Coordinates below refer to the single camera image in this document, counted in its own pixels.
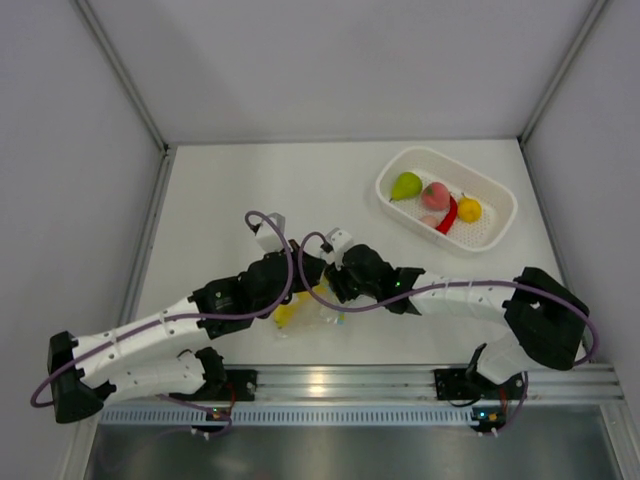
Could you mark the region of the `yellow fake banana bunch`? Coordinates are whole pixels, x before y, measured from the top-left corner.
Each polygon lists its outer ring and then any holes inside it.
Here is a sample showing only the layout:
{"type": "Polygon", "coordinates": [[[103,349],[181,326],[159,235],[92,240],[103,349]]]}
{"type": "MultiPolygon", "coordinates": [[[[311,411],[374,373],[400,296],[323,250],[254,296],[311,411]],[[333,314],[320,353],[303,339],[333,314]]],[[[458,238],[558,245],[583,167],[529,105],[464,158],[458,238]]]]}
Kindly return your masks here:
{"type": "Polygon", "coordinates": [[[311,296],[308,292],[294,294],[291,301],[280,305],[273,312],[272,319],[278,329],[284,329],[292,324],[302,307],[305,306],[311,296]]]}

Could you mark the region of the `clear zip top bag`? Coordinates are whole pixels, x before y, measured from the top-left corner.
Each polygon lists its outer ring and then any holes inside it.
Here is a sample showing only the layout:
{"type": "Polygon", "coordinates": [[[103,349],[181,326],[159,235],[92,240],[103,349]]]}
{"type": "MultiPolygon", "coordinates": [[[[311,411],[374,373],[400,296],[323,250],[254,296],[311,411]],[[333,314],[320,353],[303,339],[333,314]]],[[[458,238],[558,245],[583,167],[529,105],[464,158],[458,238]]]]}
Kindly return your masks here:
{"type": "Polygon", "coordinates": [[[328,308],[326,305],[318,302],[310,293],[309,295],[311,299],[302,307],[290,326],[284,329],[278,329],[274,324],[281,337],[306,335],[315,330],[342,325],[344,323],[344,312],[328,308]]]}

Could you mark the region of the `small pink fake fruit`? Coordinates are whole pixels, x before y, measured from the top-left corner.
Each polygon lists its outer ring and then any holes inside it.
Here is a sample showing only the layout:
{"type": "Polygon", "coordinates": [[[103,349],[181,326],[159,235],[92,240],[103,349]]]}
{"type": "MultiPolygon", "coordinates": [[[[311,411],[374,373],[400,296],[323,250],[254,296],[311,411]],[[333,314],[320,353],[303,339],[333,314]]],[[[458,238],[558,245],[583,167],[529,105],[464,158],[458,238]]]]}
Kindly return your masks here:
{"type": "Polygon", "coordinates": [[[425,215],[420,219],[420,222],[427,227],[437,228],[440,224],[440,220],[433,215],[425,215]]]}

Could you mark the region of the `red fake chili pepper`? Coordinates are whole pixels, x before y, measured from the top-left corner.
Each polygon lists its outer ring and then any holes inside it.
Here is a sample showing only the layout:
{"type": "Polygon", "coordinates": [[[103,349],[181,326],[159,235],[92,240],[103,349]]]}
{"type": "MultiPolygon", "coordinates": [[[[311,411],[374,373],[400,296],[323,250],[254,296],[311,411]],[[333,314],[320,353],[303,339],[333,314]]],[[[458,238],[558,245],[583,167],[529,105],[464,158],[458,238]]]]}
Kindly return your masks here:
{"type": "Polygon", "coordinates": [[[435,229],[442,235],[447,235],[457,218],[457,213],[458,213],[458,203],[456,199],[452,195],[450,195],[449,209],[446,215],[443,217],[443,219],[435,227],[435,229]]]}

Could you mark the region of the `green fake pear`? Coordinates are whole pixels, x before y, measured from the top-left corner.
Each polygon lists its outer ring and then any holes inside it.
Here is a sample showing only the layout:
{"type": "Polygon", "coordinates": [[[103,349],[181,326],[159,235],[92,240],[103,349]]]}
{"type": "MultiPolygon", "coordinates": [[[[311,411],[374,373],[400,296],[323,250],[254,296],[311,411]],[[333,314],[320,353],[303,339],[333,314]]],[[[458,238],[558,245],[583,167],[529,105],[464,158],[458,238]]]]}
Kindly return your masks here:
{"type": "Polygon", "coordinates": [[[423,189],[421,178],[413,172],[403,172],[395,180],[390,201],[397,202],[408,200],[420,195],[423,189]]]}

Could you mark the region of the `pink fake peach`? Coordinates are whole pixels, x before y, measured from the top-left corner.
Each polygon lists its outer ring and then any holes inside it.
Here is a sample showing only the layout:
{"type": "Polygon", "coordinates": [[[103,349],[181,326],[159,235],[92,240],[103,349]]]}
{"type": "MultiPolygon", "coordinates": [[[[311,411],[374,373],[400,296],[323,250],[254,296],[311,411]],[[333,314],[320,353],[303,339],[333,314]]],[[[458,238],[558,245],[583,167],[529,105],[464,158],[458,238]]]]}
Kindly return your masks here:
{"type": "Polygon", "coordinates": [[[449,208],[449,189],[441,182],[428,184],[421,193],[421,201],[425,208],[443,211],[449,208]]]}

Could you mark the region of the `yellow fake pear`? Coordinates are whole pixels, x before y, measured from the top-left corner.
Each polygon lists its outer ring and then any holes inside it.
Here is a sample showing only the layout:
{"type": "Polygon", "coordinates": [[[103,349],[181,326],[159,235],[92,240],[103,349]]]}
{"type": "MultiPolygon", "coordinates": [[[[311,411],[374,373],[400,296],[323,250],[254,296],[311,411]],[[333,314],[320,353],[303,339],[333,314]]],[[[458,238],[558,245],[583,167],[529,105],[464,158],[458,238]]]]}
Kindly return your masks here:
{"type": "Polygon", "coordinates": [[[483,215],[481,204],[474,198],[462,195],[457,203],[457,218],[471,224],[479,221],[483,215]]]}

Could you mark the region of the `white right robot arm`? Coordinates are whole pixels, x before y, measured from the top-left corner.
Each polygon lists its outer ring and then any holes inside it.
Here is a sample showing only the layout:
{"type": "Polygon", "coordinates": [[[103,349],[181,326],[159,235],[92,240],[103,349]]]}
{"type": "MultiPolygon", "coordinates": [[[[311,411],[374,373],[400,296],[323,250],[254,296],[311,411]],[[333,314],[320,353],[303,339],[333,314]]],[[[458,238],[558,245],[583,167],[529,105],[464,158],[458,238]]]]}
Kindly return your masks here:
{"type": "Polygon", "coordinates": [[[532,368],[572,369],[589,314],[583,302],[536,267],[510,282],[451,279],[423,268],[394,267],[360,244],[329,265],[325,276],[341,303],[365,296],[398,315],[449,315],[505,326],[501,338],[476,348],[468,366],[468,388],[480,397],[532,368]]]}

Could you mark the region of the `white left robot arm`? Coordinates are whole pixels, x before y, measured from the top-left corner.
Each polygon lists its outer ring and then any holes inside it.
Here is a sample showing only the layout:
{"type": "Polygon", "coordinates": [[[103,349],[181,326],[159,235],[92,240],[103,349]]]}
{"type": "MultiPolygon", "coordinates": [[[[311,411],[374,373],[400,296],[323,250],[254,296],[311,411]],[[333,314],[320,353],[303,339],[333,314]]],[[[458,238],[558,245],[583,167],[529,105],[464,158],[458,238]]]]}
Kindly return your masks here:
{"type": "Polygon", "coordinates": [[[54,418],[87,419],[129,399],[216,400],[229,384],[214,340],[252,326],[322,279],[324,260],[301,252],[266,254],[235,276],[216,279],[174,305],[100,334],[60,332],[47,368],[54,418]]]}

